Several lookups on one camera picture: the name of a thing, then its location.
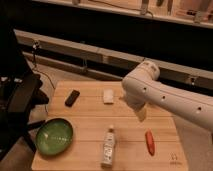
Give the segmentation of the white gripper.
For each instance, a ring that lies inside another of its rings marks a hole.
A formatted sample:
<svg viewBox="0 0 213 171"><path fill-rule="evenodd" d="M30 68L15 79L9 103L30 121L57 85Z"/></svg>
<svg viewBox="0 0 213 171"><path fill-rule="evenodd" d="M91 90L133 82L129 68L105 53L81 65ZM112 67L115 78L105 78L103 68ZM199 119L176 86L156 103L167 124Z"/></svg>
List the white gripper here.
<svg viewBox="0 0 213 171"><path fill-rule="evenodd" d="M136 112L136 116L140 122L146 119L147 110L145 106L145 100L138 90L125 89L123 100L126 104Z"/></svg>

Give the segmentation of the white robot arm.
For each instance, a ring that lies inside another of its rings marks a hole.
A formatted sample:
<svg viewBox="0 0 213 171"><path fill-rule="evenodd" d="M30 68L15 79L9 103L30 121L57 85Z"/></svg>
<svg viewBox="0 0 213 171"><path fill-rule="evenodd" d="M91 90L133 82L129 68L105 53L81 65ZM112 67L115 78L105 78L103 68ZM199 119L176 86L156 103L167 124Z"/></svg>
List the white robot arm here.
<svg viewBox="0 0 213 171"><path fill-rule="evenodd" d="M121 82L127 105L138 111L150 102L213 133L213 97L165 85L159 75L150 60L129 72Z"/></svg>

